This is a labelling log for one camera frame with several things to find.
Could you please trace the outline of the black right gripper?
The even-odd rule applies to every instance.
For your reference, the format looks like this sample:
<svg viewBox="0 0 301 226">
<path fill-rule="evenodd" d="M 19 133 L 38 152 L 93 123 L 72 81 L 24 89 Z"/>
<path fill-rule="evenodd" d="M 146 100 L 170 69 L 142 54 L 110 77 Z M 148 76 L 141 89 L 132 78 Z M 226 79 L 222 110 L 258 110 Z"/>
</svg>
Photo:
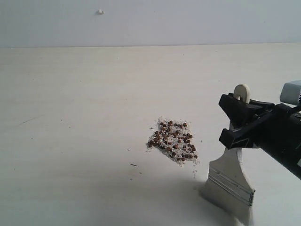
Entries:
<svg viewBox="0 0 301 226">
<path fill-rule="evenodd" d="M 295 116 L 300 106 L 253 99 L 245 103 L 229 93 L 222 94 L 219 107 L 230 120 L 230 130 L 223 129 L 219 138 L 226 148 L 257 146 L 283 165 L 300 165 L 301 119 Z M 265 111 L 256 119 L 257 113 Z"/>
</svg>

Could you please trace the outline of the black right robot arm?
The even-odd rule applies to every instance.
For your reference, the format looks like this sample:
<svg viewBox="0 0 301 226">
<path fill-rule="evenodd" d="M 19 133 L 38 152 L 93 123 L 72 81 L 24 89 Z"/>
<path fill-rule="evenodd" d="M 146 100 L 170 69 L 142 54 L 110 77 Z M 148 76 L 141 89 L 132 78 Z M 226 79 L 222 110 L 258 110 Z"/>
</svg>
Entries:
<svg viewBox="0 0 301 226">
<path fill-rule="evenodd" d="M 220 108 L 232 129 L 223 129 L 219 141 L 228 149 L 260 148 L 296 177 L 301 176 L 300 107 L 250 100 L 223 94 Z"/>
</svg>

